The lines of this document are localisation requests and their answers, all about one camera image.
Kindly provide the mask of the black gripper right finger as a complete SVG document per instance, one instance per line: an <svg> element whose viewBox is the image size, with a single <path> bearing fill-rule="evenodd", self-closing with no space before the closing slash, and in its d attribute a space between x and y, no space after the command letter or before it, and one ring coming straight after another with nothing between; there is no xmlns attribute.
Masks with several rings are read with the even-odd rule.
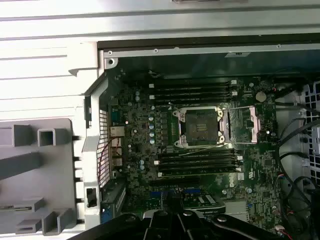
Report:
<svg viewBox="0 0 320 240"><path fill-rule="evenodd" d="M176 218L188 240L283 240L269 232L227 214L225 203L212 199L208 206L189 207L185 195L176 194Z"/></svg>

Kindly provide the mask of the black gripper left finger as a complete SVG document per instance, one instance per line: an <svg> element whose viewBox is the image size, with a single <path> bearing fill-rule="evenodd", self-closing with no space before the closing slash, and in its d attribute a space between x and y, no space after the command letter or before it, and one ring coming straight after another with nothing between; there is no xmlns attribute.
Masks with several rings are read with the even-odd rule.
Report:
<svg viewBox="0 0 320 240"><path fill-rule="evenodd" d="M151 217L138 218L132 213L118 216L77 234L75 240L168 240L171 237L177 195L169 193L167 206L155 210Z"/></svg>

